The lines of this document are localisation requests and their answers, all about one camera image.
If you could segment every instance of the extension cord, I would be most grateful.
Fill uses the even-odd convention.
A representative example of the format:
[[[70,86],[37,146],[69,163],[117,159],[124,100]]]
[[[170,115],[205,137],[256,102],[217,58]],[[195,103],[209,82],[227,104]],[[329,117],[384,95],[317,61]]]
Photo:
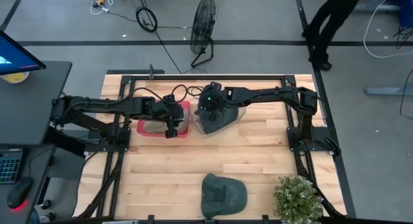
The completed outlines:
[[[108,3],[109,3],[109,5],[110,6],[112,6],[113,4],[114,4],[114,0],[105,0],[105,1],[108,1]],[[102,11],[100,11],[100,12],[98,12],[98,13],[93,13],[93,7],[102,7]],[[98,2],[96,2],[95,0],[91,0],[91,3],[90,3],[90,13],[92,14],[92,15],[99,15],[99,14],[102,14],[103,12],[109,12],[109,8],[106,8],[104,5],[100,5]]]
[[[383,5],[386,1],[387,1],[387,0],[383,0],[383,2],[381,2],[381,4],[377,6],[377,8],[374,10],[374,12],[373,12],[373,14],[372,14],[372,17],[370,18],[370,21],[368,22],[367,29],[366,29],[366,33],[365,33],[364,38],[363,38],[364,47],[366,48],[367,52],[368,52],[371,56],[376,57],[376,58],[379,58],[379,59],[390,58],[390,57],[394,57],[394,56],[406,56],[406,55],[408,55],[408,54],[411,54],[411,53],[413,53],[413,50],[410,51],[410,52],[401,53],[401,54],[392,54],[392,55],[389,55],[389,56],[377,56],[377,55],[373,54],[373,53],[368,49],[368,47],[367,47],[367,45],[366,45],[367,33],[368,33],[368,29],[370,28],[370,24],[371,24],[371,22],[372,22],[372,20],[373,20],[373,17],[374,17],[374,15],[376,14],[376,12],[379,10],[379,7],[380,7],[381,5]]]

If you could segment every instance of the fan grille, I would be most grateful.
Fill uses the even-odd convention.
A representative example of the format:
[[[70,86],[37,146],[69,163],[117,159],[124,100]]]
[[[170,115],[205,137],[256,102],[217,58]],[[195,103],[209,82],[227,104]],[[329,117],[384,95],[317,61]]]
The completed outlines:
[[[201,0],[196,10],[191,33],[191,50],[201,54],[208,46],[209,39],[214,29],[216,18],[216,5],[214,0]]]

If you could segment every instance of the keyboard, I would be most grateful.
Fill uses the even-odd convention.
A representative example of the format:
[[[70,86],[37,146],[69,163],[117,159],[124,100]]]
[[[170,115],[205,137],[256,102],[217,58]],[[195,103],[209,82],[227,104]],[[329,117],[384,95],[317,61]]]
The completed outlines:
[[[17,181],[22,158],[23,149],[0,148],[0,185]]]

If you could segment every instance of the wooden table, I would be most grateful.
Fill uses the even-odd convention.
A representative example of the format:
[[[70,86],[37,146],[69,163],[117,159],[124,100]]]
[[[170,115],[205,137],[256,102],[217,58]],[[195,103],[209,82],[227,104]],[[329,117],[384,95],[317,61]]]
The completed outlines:
[[[107,75],[101,98],[117,99],[122,75]],[[315,90],[311,75],[296,75],[297,86]],[[146,80],[136,87],[147,87],[160,96],[167,95],[178,84],[207,85],[206,80]],[[281,87],[274,80],[219,80],[223,87],[249,89]],[[139,90],[135,96],[151,96]],[[197,100],[188,96],[196,105]],[[314,126],[323,126],[320,108]],[[113,115],[100,114],[107,123]],[[119,187],[116,219],[204,219],[201,213],[201,182],[208,173],[241,180],[248,190],[246,209],[216,219],[261,219],[274,215],[274,186],[280,176],[296,174],[293,153],[288,147],[287,113],[284,103],[260,103],[247,107],[246,114],[234,126],[213,136],[201,134],[190,121],[186,138],[144,137],[136,132],[137,121],[130,125],[130,148],[125,154]],[[335,208],[346,212],[337,178],[336,167],[328,152],[312,152],[317,183]],[[106,153],[98,153],[84,167],[79,186],[76,214],[82,212],[101,186]]]

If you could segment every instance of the green leaves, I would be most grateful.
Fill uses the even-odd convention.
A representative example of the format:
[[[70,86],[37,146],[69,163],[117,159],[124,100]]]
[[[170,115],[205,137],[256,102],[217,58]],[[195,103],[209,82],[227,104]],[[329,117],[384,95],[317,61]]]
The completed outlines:
[[[280,182],[273,194],[275,215],[288,224],[317,223],[323,215],[323,206],[311,182],[301,176],[283,177]]]

